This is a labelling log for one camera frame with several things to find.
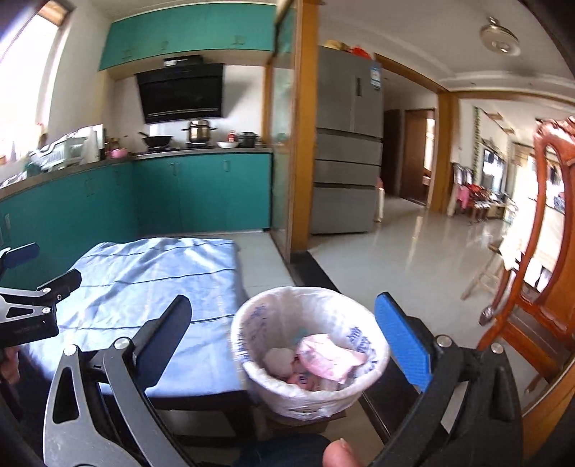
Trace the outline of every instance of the kitchen countertop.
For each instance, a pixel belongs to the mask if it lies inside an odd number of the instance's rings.
[[[105,159],[98,162],[91,162],[88,164],[80,164],[77,166],[65,167],[54,172],[48,172],[45,174],[35,175],[33,177],[27,178],[25,180],[15,182],[11,185],[7,185],[4,188],[0,188],[0,201],[10,198],[15,194],[29,190],[38,185],[43,185],[44,183],[49,183],[53,180],[58,180],[59,178],[64,178],[69,175],[79,174],[93,169],[99,169],[100,167],[112,166],[116,164],[122,164],[124,162],[133,162],[142,159],[157,159],[162,157],[173,157],[173,156],[193,156],[193,155],[203,155],[203,154],[261,154],[269,153],[273,150],[267,147],[258,148],[234,148],[234,149],[222,149],[222,148],[207,148],[207,149],[190,149],[190,150],[173,150],[164,152],[152,152],[146,154],[140,154],[136,156],[128,156],[124,158],[117,159]]]

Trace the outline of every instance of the white bowl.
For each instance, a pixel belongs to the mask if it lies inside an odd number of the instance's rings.
[[[217,145],[223,149],[232,149],[240,144],[238,141],[220,141]]]

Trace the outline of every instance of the trash can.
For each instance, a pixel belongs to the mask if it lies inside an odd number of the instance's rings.
[[[338,391],[305,391],[264,369],[269,349],[295,349],[312,334],[328,334],[336,345],[367,354]],[[330,417],[351,406],[379,379],[390,356],[373,313],[333,290],[311,287],[279,287],[248,300],[233,318],[231,343],[251,389],[277,414],[298,420]]]

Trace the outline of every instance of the blue gripper pad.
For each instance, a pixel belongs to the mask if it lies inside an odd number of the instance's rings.
[[[375,299],[374,314],[407,380],[424,392],[432,379],[431,356],[409,326],[405,314],[387,293]]]

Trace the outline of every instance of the refrigerator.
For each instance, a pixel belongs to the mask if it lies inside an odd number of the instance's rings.
[[[379,63],[320,47],[311,233],[372,229],[383,112]]]

